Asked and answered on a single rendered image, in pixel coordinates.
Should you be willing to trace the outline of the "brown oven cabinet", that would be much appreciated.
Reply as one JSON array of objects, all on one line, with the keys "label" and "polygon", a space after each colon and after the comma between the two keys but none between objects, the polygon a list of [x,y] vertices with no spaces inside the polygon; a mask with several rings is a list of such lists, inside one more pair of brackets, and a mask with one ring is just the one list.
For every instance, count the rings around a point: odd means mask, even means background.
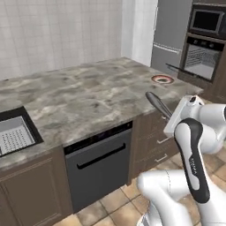
[{"label": "brown oven cabinet", "polygon": [[[226,0],[221,0],[220,2],[213,0],[209,3],[196,2],[192,5],[194,4],[226,4]],[[223,50],[213,84],[203,84],[200,82],[194,82],[193,80],[184,81],[189,82],[197,87],[203,88],[204,92],[202,97],[204,99],[208,99],[212,102],[226,102],[226,47]]]}]

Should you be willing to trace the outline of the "black sink with steel basin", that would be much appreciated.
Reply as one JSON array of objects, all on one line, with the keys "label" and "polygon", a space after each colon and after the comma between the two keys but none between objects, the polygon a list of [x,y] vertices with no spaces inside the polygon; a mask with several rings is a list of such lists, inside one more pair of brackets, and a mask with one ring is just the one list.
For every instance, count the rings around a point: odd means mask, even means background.
[{"label": "black sink with steel basin", "polygon": [[0,158],[42,142],[24,106],[0,112]]}]

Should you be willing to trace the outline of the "black oven door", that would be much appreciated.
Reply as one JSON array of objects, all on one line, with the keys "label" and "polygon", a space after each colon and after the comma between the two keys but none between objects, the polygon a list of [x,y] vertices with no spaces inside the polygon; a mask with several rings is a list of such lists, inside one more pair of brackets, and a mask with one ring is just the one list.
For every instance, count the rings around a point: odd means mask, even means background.
[{"label": "black oven door", "polygon": [[166,65],[167,65],[167,67],[168,67],[169,69],[171,69],[171,70],[172,70],[172,69],[176,69],[176,70],[178,70],[179,72],[182,72],[183,74],[189,74],[189,75],[193,76],[194,78],[199,78],[199,79],[203,79],[203,80],[205,80],[205,81],[207,81],[207,82],[212,82],[211,79],[203,78],[203,77],[201,77],[200,75],[198,75],[197,73],[189,72],[189,71],[187,71],[187,70],[185,70],[185,69],[182,69],[182,68],[180,68],[180,67],[176,67],[176,66],[174,66],[174,65],[172,65],[172,64],[167,64],[167,63],[166,63]]}]

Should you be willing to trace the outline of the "brown drawer front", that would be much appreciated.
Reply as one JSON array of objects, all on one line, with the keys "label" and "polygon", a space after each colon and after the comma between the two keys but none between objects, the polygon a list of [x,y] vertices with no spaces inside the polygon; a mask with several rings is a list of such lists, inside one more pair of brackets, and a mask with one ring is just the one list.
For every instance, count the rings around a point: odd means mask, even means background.
[{"label": "brown drawer front", "polygon": [[[169,157],[161,162],[154,161],[155,158],[161,158],[164,154],[167,154]],[[170,160],[170,158],[173,157],[175,154],[177,154],[177,150],[175,149],[163,150],[162,152],[157,153],[151,157],[135,162],[132,177],[137,177],[140,173],[147,170],[151,170],[152,168],[159,168],[160,170],[179,169],[179,166],[177,166],[174,162]]]},{"label": "brown drawer front", "polygon": [[154,134],[162,132],[167,124],[167,119],[157,111],[138,117],[138,138],[144,139]]},{"label": "brown drawer front", "polygon": [[162,144],[157,144],[157,140],[162,140],[165,138],[167,137],[162,132],[155,132],[147,138],[137,139],[135,159],[137,161],[146,159],[157,153],[160,153],[164,148],[174,149],[175,143],[172,138]]}]

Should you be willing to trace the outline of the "dark grey dishwasher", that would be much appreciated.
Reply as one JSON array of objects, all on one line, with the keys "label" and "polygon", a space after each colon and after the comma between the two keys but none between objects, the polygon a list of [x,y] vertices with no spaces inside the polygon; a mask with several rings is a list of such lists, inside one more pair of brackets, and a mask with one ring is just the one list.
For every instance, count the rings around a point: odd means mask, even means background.
[{"label": "dark grey dishwasher", "polygon": [[[121,124],[64,148],[73,212],[93,204],[127,182],[131,150],[132,122]],[[126,149],[84,169],[89,162],[123,144]]]}]

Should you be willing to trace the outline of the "red rimmed plate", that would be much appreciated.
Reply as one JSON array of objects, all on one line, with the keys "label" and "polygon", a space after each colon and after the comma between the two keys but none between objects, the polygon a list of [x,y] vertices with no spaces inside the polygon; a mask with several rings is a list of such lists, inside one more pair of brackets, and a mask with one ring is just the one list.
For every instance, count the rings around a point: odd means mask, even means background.
[{"label": "red rimmed plate", "polygon": [[174,82],[174,79],[167,75],[157,74],[151,78],[152,81],[159,84],[171,84]]}]

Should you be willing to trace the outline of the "black microwave oven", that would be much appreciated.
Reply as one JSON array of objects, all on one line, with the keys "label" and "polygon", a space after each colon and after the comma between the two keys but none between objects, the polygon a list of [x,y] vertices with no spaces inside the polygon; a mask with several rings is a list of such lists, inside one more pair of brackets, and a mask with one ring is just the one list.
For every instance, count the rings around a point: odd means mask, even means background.
[{"label": "black microwave oven", "polygon": [[226,40],[226,4],[194,4],[188,32]]}]

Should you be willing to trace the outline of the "grey fridge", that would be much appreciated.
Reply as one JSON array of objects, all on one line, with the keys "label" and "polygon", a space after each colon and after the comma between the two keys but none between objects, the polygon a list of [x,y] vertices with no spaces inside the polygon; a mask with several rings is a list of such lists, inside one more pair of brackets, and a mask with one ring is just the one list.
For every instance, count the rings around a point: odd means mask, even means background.
[{"label": "grey fridge", "polygon": [[176,75],[185,42],[192,0],[158,0],[151,67]]}]

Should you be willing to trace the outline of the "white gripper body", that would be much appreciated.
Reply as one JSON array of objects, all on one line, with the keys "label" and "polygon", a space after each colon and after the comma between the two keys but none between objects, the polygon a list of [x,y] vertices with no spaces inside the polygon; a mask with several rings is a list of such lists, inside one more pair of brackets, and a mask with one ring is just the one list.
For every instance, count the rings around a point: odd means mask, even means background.
[{"label": "white gripper body", "polygon": [[179,104],[177,105],[176,109],[174,110],[169,122],[163,129],[163,133],[168,137],[171,138],[174,136],[174,131],[177,124],[187,118],[189,116],[190,105],[189,101],[192,97],[190,95],[184,96]]}]

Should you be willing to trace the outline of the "brown cupboard door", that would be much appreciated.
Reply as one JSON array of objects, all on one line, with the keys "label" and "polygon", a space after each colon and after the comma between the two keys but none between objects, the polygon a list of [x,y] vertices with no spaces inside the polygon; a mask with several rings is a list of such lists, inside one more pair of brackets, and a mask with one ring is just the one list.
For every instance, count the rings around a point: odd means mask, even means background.
[{"label": "brown cupboard door", "polygon": [[0,171],[0,226],[53,226],[71,214],[61,147]]}]

